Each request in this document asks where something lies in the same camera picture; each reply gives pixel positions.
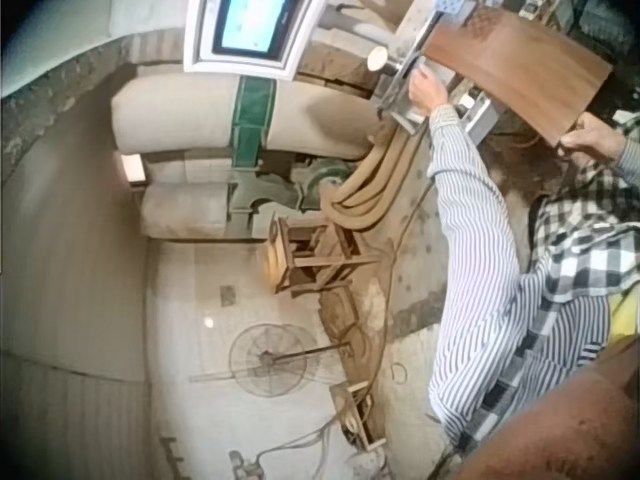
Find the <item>flexible hose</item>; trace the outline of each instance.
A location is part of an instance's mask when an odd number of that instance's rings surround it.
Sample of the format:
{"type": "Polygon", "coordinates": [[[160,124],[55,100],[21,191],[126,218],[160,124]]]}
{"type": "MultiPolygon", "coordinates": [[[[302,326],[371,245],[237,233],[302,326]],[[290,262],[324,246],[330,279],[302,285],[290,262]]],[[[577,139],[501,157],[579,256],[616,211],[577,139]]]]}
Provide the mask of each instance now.
{"type": "Polygon", "coordinates": [[[338,225],[347,228],[349,230],[364,230],[371,227],[389,211],[391,204],[395,200],[400,187],[404,182],[404,179],[409,172],[409,168],[413,163],[413,158],[420,147],[424,130],[421,129],[411,140],[408,142],[404,149],[402,156],[400,157],[397,167],[395,168],[393,175],[389,179],[389,183],[384,192],[380,196],[380,200],[375,204],[375,207],[365,213],[364,215],[353,217],[349,215],[349,210],[346,210],[338,205],[334,205],[331,202],[331,192],[323,191],[321,197],[322,212],[331,221],[338,225]]]}
{"type": "Polygon", "coordinates": [[[398,130],[373,181],[340,203],[345,207],[356,207],[381,193],[393,175],[409,138],[409,133],[405,129],[398,130]]]}
{"type": "Polygon", "coordinates": [[[339,203],[344,201],[349,196],[357,192],[360,187],[366,182],[373,172],[378,168],[378,165],[385,158],[387,151],[390,148],[389,141],[396,133],[397,125],[395,122],[387,124],[382,128],[380,134],[376,138],[375,145],[367,158],[365,158],[358,169],[353,175],[351,175],[340,187],[333,193],[333,202],[339,203]]]}

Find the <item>wooden board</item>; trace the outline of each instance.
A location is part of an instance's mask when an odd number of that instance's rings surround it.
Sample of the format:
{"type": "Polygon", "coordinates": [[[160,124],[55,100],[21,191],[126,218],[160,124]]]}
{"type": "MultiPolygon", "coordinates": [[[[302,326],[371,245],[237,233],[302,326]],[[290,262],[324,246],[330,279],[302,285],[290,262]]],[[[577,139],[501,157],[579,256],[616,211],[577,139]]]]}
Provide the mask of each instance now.
{"type": "Polygon", "coordinates": [[[424,54],[473,80],[552,146],[611,72],[608,63],[561,33],[488,7],[476,9],[462,27],[440,23],[424,54]]]}

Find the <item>person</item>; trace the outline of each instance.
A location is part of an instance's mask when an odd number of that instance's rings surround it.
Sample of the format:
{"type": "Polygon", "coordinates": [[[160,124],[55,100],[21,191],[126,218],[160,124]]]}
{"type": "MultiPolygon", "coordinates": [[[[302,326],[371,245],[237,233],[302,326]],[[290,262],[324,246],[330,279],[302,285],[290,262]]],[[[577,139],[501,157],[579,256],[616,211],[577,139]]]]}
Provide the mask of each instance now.
{"type": "MultiPolygon", "coordinates": [[[[510,418],[593,367],[607,346],[634,338],[640,145],[591,114],[580,117],[560,142],[580,170],[574,185],[543,199],[530,217],[531,264],[521,274],[505,201],[445,86],[422,66],[409,95],[429,116],[428,173],[449,244],[429,399],[452,446],[468,457],[513,430],[510,418]]],[[[526,417],[524,424],[532,426],[526,417]]],[[[498,441],[503,449],[508,443],[498,441]]]]}

